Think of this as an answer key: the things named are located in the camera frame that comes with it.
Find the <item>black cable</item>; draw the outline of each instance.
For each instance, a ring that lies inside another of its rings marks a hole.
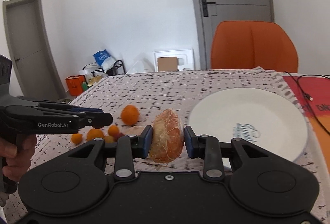
[[[299,80],[303,77],[322,77],[322,78],[326,78],[326,79],[330,79],[330,77],[324,76],[324,75],[314,75],[314,74],[305,74],[305,75],[301,75],[299,76],[297,79],[295,79],[292,74],[290,72],[285,71],[285,73],[289,74],[290,77],[294,80],[294,82],[297,84],[298,88],[300,89],[305,101],[306,101],[306,105],[308,110],[312,113],[313,117],[315,118],[315,120],[317,121],[317,123],[322,127],[322,129],[328,134],[330,135],[330,131],[320,122],[320,120],[318,119],[318,117],[316,116],[313,108],[311,107],[311,105],[309,104],[309,102],[313,101],[313,98],[306,93],[303,88],[301,87]]]

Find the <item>patterned tablecloth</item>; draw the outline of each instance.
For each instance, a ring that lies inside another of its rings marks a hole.
[[[268,90],[300,107],[280,74],[262,69],[157,72],[107,77],[77,97],[72,104],[101,108],[104,112],[111,113],[114,123],[122,130],[128,127],[120,120],[120,112],[128,104],[135,104],[140,110],[140,120],[137,125],[152,124],[155,116],[169,107],[175,109],[183,123],[187,124],[190,111],[200,100],[220,90],[240,87]],[[84,128],[81,133],[86,135],[89,129]],[[314,173],[319,179],[320,171],[314,162],[310,144],[309,139],[306,149],[296,163]],[[70,135],[39,135],[32,167],[72,148],[74,145],[70,142]],[[106,174],[113,171],[113,164],[114,159],[108,159]],[[203,169],[202,160],[189,159],[185,148],[181,156],[167,166],[160,166],[149,159],[136,159],[134,166],[136,171],[202,171]],[[323,223],[328,221],[323,191],[324,187],[328,186],[325,184],[320,182],[319,197],[311,212]],[[4,212],[8,223],[13,223],[26,214],[17,192],[7,201]]]

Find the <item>finger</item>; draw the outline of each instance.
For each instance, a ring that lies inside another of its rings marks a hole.
[[[17,154],[17,147],[0,138],[0,156],[6,158],[14,158]]]
[[[31,160],[34,152],[34,148],[23,150],[19,152],[15,158],[6,158],[6,162],[9,166],[24,166]]]
[[[23,142],[23,149],[34,148],[37,145],[37,136],[35,134],[29,135]]]
[[[2,173],[7,176],[10,180],[18,182],[22,175],[26,173],[26,171],[31,166],[31,161],[29,161],[24,167],[18,166],[4,166],[2,168]]]

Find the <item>orange chair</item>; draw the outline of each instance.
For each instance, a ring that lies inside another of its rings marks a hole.
[[[297,51],[275,23],[225,21],[218,25],[211,51],[212,69],[263,69],[298,72]]]

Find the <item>red poster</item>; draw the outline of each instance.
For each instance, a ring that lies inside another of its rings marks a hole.
[[[330,171],[330,135],[328,135],[314,119],[312,113],[306,106],[306,100],[303,98],[301,90],[296,82],[289,76],[285,76],[284,79],[303,106],[306,116],[310,119],[327,162],[328,170]],[[299,80],[299,84],[304,92],[313,98],[313,101],[309,101],[309,105],[314,110],[319,121],[327,130],[330,130],[330,79],[302,77]]]

